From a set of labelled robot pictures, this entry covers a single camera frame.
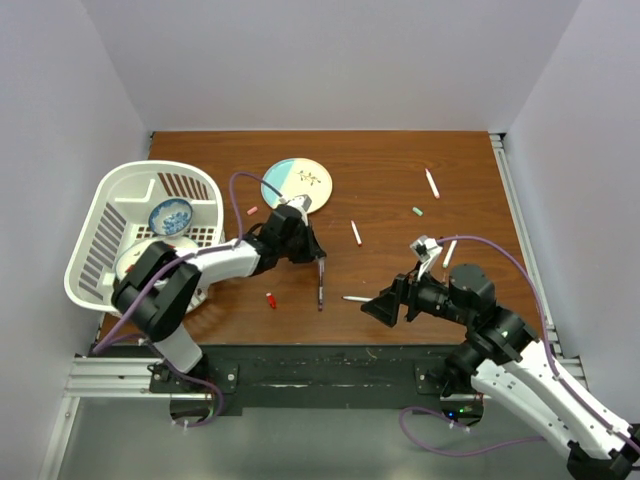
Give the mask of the purple pen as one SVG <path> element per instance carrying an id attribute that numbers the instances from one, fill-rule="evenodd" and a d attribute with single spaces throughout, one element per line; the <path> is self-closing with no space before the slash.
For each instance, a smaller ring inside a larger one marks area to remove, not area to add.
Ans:
<path id="1" fill-rule="evenodd" d="M 318 295 L 317 295 L 317 308 L 318 311 L 324 310 L 324 274 L 325 274 L 325 257 L 321 257 L 317 261 L 318 263 Z"/>

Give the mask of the grey silver pen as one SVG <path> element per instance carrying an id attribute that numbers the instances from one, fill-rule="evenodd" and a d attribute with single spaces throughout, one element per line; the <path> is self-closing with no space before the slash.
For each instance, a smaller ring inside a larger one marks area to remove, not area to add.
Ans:
<path id="1" fill-rule="evenodd" d="M 350 296 L 350 295 L 342 296 L 341 298 L 342 300 L 349 301 L 349 302 L 356 302 L 356 303 L 367 303 L 372 300 L 372 298 L 370 297 Z"/>

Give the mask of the red marker pen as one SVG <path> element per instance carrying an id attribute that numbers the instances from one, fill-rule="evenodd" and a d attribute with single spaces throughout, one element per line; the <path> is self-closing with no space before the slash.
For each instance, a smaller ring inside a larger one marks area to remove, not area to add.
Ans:
<path id="1" fill-rule="evenodd" d="M 351 225 L 351 229 L 352 229 L 352 232 L 353 232 L 353 235 L 354 235 L 354 239 L 355 239 L 356 245 L 358 247 L 361 247 L 363 245 L 363 242 L 362 242 L 362 239 L 361 239 L 361 236 L 360 236 L 360 233 L 359 233 L 359 230 L 358 230 L 358 227 L 357 227 L 355 221 L 351 220 L 350 221 L 350 225 Z"/>

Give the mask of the red pen cap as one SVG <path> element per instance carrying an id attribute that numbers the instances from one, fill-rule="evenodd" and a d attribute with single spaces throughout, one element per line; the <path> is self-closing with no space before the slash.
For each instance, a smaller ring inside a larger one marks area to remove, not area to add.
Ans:
<path id="1" fill-rule="evenodd" d="M 270 307 L 271 307 L 272 309 L 276 309 L 276 308 L 277 308 L 276 299 L 275 299 L 275 297 L 272 295 L 272 293 L 271 293 L 271 292 L 267 292 L 267 293 L 266 293 L 266 298 L 267 298 L 267 301 L 268 301 L 268 303 L 269 303 Z"/>

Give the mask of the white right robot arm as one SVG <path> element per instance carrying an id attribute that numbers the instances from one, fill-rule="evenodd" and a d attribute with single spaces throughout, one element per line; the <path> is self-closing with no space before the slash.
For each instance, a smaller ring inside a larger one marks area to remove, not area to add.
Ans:
<path id="1" fill-rule="evenodd" d="M 447 283 L 400 274 L 361 310 L 392 327 L 402 306 L 407 320 L 425 313 L 465 326 L 464 342 L 445 360 L 448 386 L 505 407 L 565 459 L 573 478 L 625 479 L 638 467 L 638 425 L 596 400 L 549 355 L 536 331 L 497 302 L 479 266 L 456 266 Z"/>

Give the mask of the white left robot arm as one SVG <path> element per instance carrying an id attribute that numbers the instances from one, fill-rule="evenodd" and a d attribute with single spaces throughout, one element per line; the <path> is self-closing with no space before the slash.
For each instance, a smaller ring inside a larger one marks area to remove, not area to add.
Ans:
<path id="1" fill-rule="evenodd" d="M 196 392 L 206 383 L 207 368 L 201 347 L 183 325 L 194 294 L 222 281 L 260 275 L 282 259 L 307 264 L 325 257 L 306 213 L 280 205 L 265 222 L 224 244 L 178 253 L 161 241 L 152 243 L 116 284 L 111 303 L 173 366 L 173 382 Z"/>

